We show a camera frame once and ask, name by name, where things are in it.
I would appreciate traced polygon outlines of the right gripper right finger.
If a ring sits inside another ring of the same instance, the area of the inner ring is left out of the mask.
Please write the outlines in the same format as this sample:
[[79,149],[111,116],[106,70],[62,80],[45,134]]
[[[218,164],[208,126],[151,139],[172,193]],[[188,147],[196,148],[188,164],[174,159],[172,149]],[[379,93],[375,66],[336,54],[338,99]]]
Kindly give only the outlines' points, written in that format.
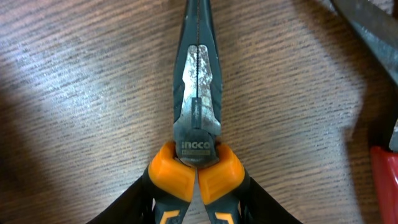
[[302,224],[268,194],[252,177],[249,188],[241,198],[243,223],[247,224]]

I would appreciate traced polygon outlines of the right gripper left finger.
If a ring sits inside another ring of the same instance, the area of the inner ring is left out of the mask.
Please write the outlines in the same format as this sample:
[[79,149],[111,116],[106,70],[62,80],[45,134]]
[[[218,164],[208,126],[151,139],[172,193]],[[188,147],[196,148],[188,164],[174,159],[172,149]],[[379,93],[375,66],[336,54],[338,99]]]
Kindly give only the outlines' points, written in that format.
[[87,224],[148,224],[152,223],[152,198],[139,177],[110,206]]

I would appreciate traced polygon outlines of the orange black long-nose pliers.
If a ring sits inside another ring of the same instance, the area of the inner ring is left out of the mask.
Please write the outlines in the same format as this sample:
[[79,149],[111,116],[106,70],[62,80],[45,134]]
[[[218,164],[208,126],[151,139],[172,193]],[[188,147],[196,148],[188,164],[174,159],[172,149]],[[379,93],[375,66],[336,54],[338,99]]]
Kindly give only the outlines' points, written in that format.
[[181,223],[195,187],[212,223],[241,223],[238,191],[249,176],[221,134],[222,74],[209,0],[188,0],[174,66],[174,139],[142,180],[156,223]]

